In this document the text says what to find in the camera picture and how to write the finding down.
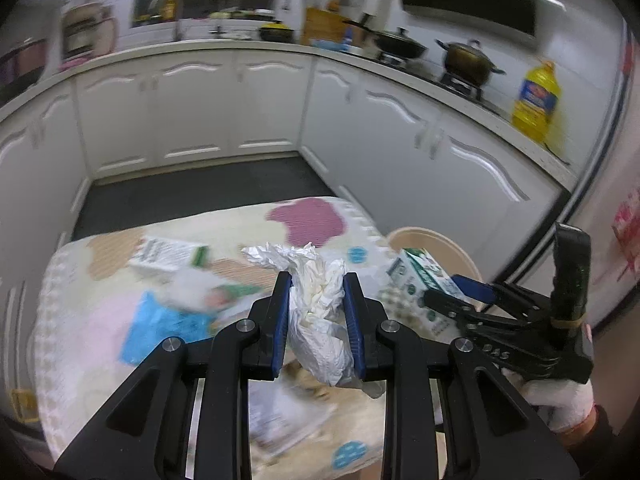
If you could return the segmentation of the right hand white glove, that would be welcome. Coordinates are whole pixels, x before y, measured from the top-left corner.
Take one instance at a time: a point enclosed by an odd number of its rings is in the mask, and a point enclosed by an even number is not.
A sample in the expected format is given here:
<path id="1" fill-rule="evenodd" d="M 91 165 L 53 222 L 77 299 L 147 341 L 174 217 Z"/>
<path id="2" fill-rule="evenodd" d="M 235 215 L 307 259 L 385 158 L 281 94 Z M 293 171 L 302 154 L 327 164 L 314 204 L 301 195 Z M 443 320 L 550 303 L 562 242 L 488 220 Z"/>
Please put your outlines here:
<path id="1" fill-rule="evenodd" d="M 503 375 L 531 406 L 542 409 L 540 417 L 556 434 L 588 434 L 596 424 L 590 379 L 581 384 L 569 379 L 525 380 L 508 370 Z"/>

